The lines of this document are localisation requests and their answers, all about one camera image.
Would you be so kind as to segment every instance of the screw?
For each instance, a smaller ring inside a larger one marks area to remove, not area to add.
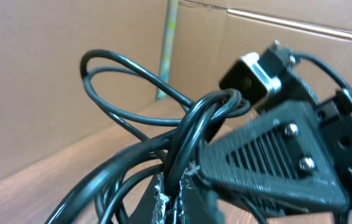
[[[289,61],[288,61],[288,65],[295,65],[296,64],[296,59],[294,56],[289,56]]]
[[[284,129],[284,135],[287,137],[295,137],[299,134],[299,128],[294,123],[289,123]]]
[[[275,40],[272,44],[271,44],[271,48],[272,49],[278,49],[278,47],[280,46],[280,42],[278,40]]]
[[[299,169],[304,172],[313,172],[315,163],[311,157],[303,157],[299,160]]]

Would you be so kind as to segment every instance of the cardboard surface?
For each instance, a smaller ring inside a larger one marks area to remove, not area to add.
[[[157,73],[165,14],[163,0],[0,0],[0,179],[107,126],[83,90],[81,56],[109,49]],[[127,75],[93,84],[129,111],[155,97],[154,86]]]
[[[247,19],[226,9],[190,2],[180,2],[170,84],[196,100],[218,89],[218,80],[238,57],[261,53],[274,40],[321,57],[352,86],[352,40]],[[319,99],[335,94],[337,86],[316,66],[304,62],[295,71]],[[228,125],[235,127],[250,118],[233,119]]]
[[[352,31],[352,1],[350,0],[196,0],[193,2]]]

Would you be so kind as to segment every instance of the cardboard seam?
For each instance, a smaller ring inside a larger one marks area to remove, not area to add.
[[[297,30],[303,30],[306,32],[311,32],[314,34],[321,34],[329,37],[352,41],[352,31],[350,30],[339,30],[336,28],[298,22],[298,21],[293,21],[289,19],[282,19],[274,16],[258,14],[256,12],[244,11],[241,9],[230,9],[227,7],[220,7],[212,4],[205,4],[205,3],[189,1],[189,0],[181,0],[180,3],[188,4],[190,6],[195,6],[195,7],[208,7],[212,9],[221,9],[221,10],[225,10],[228,14],[252,19],[254,21],[261,21],[268,24],[275,24],[281,27],[288,27],[288,28],[293,28]]]

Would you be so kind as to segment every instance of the bolt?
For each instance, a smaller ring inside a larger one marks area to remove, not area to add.
[[[299,128],[294,123],[289,123],[284,129],[284,135],[286,137],[295,137],[299,134]]]
[[[311,157],[303,157],[299,160],[299,169],[304,172],[313,172],[315,163]]]
[[[275,40],[272,44],[271,44],[271,48],[272,49],[278,49],[278,47],[280,47],[280,42],[278,40]]]
[[[289,61],[288,61],[288,65],[290,65],[290,66],[293,66],[293,65],[295,65],[296,64],[296,59],[295,59],[295,57],[294,56],[289,56]]]

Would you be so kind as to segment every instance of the cardboard panel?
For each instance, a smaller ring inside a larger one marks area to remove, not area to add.
[[[165,14],[162,0],[0,0],[0,178],[107,126],[83,90],[81,56],[110,49],[156,73]],[[125,110],[155,97],[152,85],[127,75],[93,83]]]
[[[196,2],[352,31],[350,0],[196,0]]]
[[[192,30],[202,29],[202,27],[206,27],[205,29],[208,31],[213,30],[211,26],[218,27],[219,25],[206,23],[206,18],[213,18],[215,14],[221,15],[218,12],[221,11],[220,9],[210,9],[205,11],[205,14],[194,17],[195,14],[199,14],[198,11],[204,11],[202,8],[209,7],[201,6],[194,10],[187,7],[179,8],[180,15],[190,15],[186,21],[183,20],[182,16],[179,17],[175,42],[181,42],[185,36],[189,36],[189,41],[184,41],[183,48],[175,52],[171,70],[171,77],[173,77],[174,83],[178,83],[178,89],[182,93],[187,93],[188,96],[197,99],[209,91],[218,89],[218,80],[228,71],[237,58],[250,52],[261,53],[274,40],[279,40],[282,45],[291,46],[292,50],[310,52],[324,59],[352,85],[352,40],[227,15],[219,41],[216,43],[211,40],[210,44],[202,45],[201,43],[204,43],[211,35],[208,33],[201,35],[200,32],[193,33]],[[186,55],[186,49],[192,47],[196,60],[181,57],[181,55]],[[216,63],[204,65],[200,63],[200,58],[211,56],[216,57]],[[335,94],[335,90],[338,88],[329,77],[310,62],[302,63],[295,71],[308,82],[321,100]],[[180,74],[189,78],[179,78]],[[211,82],[209,88],[207,85],[201,85],[200,83],[200,80],[204,77]],[[253,116],[254,114],[233,119],[228,121],[227,124],[234,127],[239,126]]]

